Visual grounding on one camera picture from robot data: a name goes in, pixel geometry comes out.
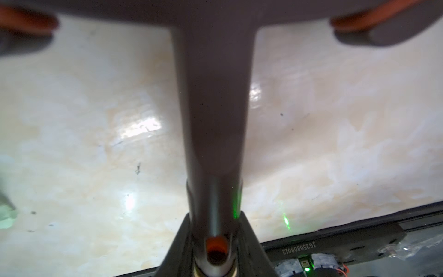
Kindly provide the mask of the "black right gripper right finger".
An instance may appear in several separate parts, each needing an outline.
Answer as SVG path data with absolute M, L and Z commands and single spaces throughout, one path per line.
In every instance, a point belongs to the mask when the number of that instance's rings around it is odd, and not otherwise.
M 278 276 L 244 212 L 239 217 L 237 240 L 239 277 Z

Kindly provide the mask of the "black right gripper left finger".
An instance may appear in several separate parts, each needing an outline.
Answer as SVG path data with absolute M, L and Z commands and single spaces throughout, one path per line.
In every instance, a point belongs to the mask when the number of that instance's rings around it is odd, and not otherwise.
M 171 247 L 155 277 L 191 277 L 192 276 L 192 234 L 188 214 L 176 234 Z

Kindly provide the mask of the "dark brown hand brush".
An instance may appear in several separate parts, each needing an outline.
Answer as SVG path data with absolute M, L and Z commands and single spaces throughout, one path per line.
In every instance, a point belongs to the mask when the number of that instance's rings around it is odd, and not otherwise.
M 392 46 L 443 15 L 441 1 L 2 1 L 1 55 L 53 39 L 57 13 L 168 28 L 188 180 L 191 277 L 238 277 L 242 163 L 260 28 L 327 18 L 347 45 Z

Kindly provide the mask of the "orange green scrap front right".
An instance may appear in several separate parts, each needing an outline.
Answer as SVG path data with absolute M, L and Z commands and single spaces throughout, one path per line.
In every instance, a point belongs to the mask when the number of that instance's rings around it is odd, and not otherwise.
M 17 219 L 17 209 L 15 205 L 1 193 L 0 206 L 0 229 L 11 228 Z

